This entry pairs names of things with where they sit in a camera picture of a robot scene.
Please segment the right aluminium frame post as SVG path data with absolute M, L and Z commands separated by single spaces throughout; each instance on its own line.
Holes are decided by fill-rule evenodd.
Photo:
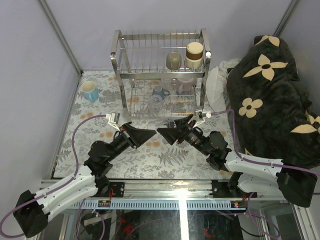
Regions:
M 300 4 L 301 0 L 291 0 L 289 5 L 287 6 L 283 16 L 281 17 L 274 33 L 274 37 L 280 37 L 283 31 L 285 30 L 287 24 L 289 23 L 292 15 L 296 11 L 298 5 Z

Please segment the aluminium frame post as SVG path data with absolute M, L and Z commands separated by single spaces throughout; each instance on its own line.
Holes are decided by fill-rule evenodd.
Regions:
M 48 5 L 46 0 L 37 0 L 37 3 L 39 4 L 40 8 L 42 9 L 45 17 L 47 18 L 54 34 L 56 35 L 62 49 L 64 50 L 65 54 L 67 55 L 71 65 L 73 66 L 75 72 L 78 75 L 82 75 L 83 69 L 81 68 L 79 62 L 77 61 L 67 39 L 65 38 L 50 6 Z
M 289 5 L 287 6 L 283 16 L 281 17 L 274 33 L 274 37 L 280 37 L 283 31 L 285 30 L 287 24 L 289 23 L 292 15 L 296 11 L 298 5 L 300 4 L 301 0 L 291 0 Z

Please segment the steel two-tier dish rack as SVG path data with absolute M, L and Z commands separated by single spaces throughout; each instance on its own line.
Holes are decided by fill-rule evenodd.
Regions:
M 185 65 L 186 48 L 191 42 L 203 45 L 202 66 L 190 69 Z M 169 70 L 166 58 L 177 50 L 181 67 Z M 123 113 L 132 119 L 157 117 L 184 117 L 202 109 L 205 105 L 206 83 L 211 63 L 211 49 L 208 31 L 121 32 L 115 30 L 110 50 L 110 60 L 116 75 L 121 96 Z M 149 104 L 154 86 L 161 79 L 195 78 L 190 91 L 178 94 L 173 87 L 163 100 L 159 113 L 151 113 Z

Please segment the black floral blanket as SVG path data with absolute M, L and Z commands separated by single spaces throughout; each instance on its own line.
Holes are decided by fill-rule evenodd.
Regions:
M 309 169 L 320 165 L 320 115 L 312 111 L 283 39 L 256 36 L 248 53 L 228 70 L 226 90 L 242 153 L 293 157 Z

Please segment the pink ribbed mug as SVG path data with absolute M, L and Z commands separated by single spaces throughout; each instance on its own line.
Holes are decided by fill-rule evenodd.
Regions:
M 183 92 L 190 91 L 195 84 L 195 78 L 177 78 L 176 79 L 176 92 L 182 94 Z

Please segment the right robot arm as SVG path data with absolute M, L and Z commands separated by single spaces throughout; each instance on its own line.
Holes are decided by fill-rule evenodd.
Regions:
M 283 197 L 304 208 L 311 205 L 318 173 L 293 157 L 263 158 L 240 153 L 236 148 L 230 149 L 218 131 L 204 136 L 199 126 L 213 115 L 211 111 L 200 111 L 176 120 L 174 127 L 159 127 L 157 132 L 170 145 L 189 143 L 207 157 L 206 161 L 213 169 L 233 172 L 227 188 L 233 197 L 257 193 L 268 197 Z

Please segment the cream and brown mug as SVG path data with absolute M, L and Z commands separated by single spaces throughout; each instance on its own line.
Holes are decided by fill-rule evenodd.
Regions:
M 200 42 L 190 42 L 186 46 L 185 66 L 189 69 L 199 69 L 202 66 L 204 46 Z

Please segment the left aluminium frame post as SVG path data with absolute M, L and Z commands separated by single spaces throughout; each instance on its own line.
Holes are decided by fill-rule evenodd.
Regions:
M 65 54 L 67 55 L 71 65 L 73 66 L 75 72 L 78 75 L 82 75 L 83 69 L 81 68 L 79 62 L 77 61 L 67 39 L 65 38 L 50 6 L 48 5 L 46 0 L 37 0 L 37 3 L 39 4 L 40 8 L 42 9 L 45 17 L 47 18 L 54 34 L 56 35 L 62 49 L 64 50 Z

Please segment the white pillow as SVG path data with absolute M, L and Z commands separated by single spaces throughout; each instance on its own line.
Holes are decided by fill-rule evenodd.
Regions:
M 240 58 L 222 61 L 208 73 L 206 97 L 209 106 L 214 112 L 222 112 L 230 108 L 230 100 L 227 93 L 228 69 L 233 69 L 240 61 Z

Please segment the floral tablecloth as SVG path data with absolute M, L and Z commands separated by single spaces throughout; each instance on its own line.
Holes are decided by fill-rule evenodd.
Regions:
M 70 112 L 64 139 L 52 169 L 52 178 L 73 174 L 88 159 L 95 141 L 110 143 L 115 129 L 105 114 L 122 113 L 118 81 L 112 71 L 85 71 L 80 82 L 93 81 L 99 91 L 95 102 L 79 91 Z M 139 148 L 128 148 L 112 161 L 110 179 L 228 180 L 229 171 L 214 170 L 206 157 L 187 142 L 170 145 L 160 134 Z

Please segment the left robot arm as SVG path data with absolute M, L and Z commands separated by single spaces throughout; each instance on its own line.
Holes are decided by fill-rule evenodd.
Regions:
M 108 197 L 110 181 L 106 174 L 112 168 L 111 161 L 129 147 L 139 148 L 156 133 L 152 129 L 139 129 L 125 123 L 119 127 L 112 142 L 97 140 L 91 145 L 89 158 L 75 174 L 36 193 L 23 192 L 13 212 L 23 235 L 27 238 L 36 236 L 59 213 L 83 199 L 95 195 Z

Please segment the aluminium mounting rail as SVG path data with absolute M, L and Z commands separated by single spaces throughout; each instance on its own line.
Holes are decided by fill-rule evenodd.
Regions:
M 58 181 L 44 180 L 40 190 Z M 222 196 L 225 184 L 225 181 L 210 180 L 116 180 L 110 182 L 109 196 L 87 197 L 67 209 L 244 210 L 249 194 Z

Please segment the light blue mug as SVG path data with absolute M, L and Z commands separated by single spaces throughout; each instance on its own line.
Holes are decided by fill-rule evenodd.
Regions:
M 99 98 L 99 90 L 93 81 L 85 81 L 80 88 L 84 97 L 90 102 L 95 102 Z

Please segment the grey-blue textured mug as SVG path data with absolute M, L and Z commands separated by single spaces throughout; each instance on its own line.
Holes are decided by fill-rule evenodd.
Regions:
M 164 89 L 161 85 L 155 85 L 152 90 L 152 95 L 159 95 L 163 100 L 170 95 L 167 89 Z

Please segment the olive grey mug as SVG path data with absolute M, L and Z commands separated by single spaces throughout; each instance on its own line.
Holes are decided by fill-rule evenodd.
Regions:
M 177 71 L 182 65 L 182 56 L 177 50 L 170 52 L 166 56 L 166 67 L 171 71 Z

